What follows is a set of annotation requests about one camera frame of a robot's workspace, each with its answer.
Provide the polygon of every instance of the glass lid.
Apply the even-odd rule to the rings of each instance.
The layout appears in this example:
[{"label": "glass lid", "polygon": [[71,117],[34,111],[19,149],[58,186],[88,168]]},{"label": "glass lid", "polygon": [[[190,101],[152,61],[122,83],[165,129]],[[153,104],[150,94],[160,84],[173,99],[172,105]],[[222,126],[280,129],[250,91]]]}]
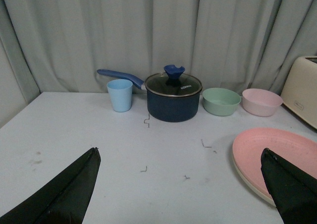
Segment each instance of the glass lid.
[{"label": "glass lid", "polygon": [[202,90],[199,79],[188,74],[182,74],[177,79],[171,79],[167,73],[151,75],[145,81],[147,90],[166,97],[186,97]]}]

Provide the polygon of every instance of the light blue cup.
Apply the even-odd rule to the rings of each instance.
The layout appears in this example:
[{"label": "light blue cup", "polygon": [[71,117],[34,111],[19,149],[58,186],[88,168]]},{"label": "light blue cup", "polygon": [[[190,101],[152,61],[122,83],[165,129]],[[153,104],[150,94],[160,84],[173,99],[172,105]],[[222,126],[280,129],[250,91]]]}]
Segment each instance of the light blue cup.
[{"label": "light blue cup", "polygon": [[132,85],[127,79],[115,79],[107,83],[113,110],[126,112],[131,108]]}]

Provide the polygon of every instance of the pot lid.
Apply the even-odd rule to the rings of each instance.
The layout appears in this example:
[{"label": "pot lid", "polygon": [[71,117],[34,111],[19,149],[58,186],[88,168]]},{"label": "pot lid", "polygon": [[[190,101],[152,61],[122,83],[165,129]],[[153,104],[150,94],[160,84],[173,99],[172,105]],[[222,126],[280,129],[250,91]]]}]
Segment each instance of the pot lid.
[{"label": "pot lid", "polygon": [[176,68],[174,65],[164,67],[166,73],[151,75],[145,81],[147,90],[166,97],[186,97],[199,93],[202,83],[199,79],[188,74],[182,74],[183,67]]}]

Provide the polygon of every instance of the plastic bowl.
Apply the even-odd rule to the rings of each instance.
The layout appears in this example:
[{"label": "plastic bowl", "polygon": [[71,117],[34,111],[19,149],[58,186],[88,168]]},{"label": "plastic bowl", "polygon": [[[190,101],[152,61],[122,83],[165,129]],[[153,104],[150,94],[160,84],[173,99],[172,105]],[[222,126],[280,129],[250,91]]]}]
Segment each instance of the plastic bowl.
[{"label": "plastic bowl", "polygon": [[213,115],[232,115],[240,102],[241,97],[229,89],[210,88],[203,91],[204,108]]},{"label": "plastic bowl", "polygon": [[243,108],[256,116],[272,116],[283,99],[277,94],[264,89],[246,89],[242,93]]}]

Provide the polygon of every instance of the toaster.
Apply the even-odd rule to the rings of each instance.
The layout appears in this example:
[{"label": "toaster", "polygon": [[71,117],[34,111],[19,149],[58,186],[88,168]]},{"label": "toaster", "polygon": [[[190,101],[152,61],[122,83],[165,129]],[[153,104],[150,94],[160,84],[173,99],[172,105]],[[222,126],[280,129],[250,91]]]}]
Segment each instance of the toaster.
[{"label": "toaster", "polygon": [[286,107],[317,129],[317,56],[294,61],[281,97]]}]

